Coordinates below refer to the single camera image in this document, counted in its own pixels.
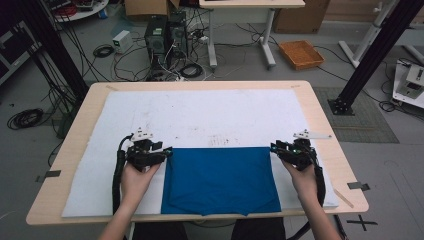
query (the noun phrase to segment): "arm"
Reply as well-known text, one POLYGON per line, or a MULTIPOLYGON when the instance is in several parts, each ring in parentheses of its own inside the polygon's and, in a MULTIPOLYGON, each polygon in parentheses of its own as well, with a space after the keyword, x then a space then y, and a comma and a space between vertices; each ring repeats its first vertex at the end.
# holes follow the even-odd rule
POLYGON ((298 171, 290 163, 282 162, 292 176, 293 186, 308 217, 314 238, 316 240, 339 240, 339 234, 318 203, 314 167, 311 165, 303 171, 298 171))
POLYGON ((154 165, 147 172, 140 172, 131 164, 127 164, 122 175, 122 202, 112 219, 103 230, 99 240, 121 240, 131 221, 135 210, 149 188, 150 180, 159 169, 160 164, 154 165))

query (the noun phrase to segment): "person's leg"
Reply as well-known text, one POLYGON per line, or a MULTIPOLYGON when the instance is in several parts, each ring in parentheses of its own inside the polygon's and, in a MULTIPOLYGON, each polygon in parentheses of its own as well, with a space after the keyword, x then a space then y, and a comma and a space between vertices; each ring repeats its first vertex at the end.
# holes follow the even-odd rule
POLYGON ((231 240, 286 240, 283 218, 239 219, 231 240))
POLYGON ((187 240, 182 222, 136 223, 132 240, 187 240))

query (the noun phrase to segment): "person's left hand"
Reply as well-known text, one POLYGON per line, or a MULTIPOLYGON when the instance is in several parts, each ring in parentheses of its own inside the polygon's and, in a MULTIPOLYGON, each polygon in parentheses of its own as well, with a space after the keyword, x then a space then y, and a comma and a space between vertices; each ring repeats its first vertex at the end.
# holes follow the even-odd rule
POLYGON ((154 165, 147 172, 140 172, 131 164, 126 164, 121 179, 122 203, 134 210, 149 188, 150 180, 159 169, 160 164, 154 165))

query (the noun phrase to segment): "blue cloth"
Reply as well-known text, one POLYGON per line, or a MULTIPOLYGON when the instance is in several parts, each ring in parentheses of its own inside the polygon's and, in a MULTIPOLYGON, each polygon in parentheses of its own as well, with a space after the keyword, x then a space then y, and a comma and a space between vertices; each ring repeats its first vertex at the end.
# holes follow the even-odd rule
POLYGON ((280 212, 269 147, 174 148, 163 214, 280 212))

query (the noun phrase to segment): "gray mat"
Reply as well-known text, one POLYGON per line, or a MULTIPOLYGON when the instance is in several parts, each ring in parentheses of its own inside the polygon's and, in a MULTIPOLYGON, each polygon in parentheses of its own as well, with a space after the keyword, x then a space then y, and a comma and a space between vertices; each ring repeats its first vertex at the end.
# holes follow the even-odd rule
POLYGON ((360 93, 352 105, 355 116, 336 116, 328 99, 336 99, 342 88, 314 88, 315 94, 340 142, 399 143, 376 104, 360 93))

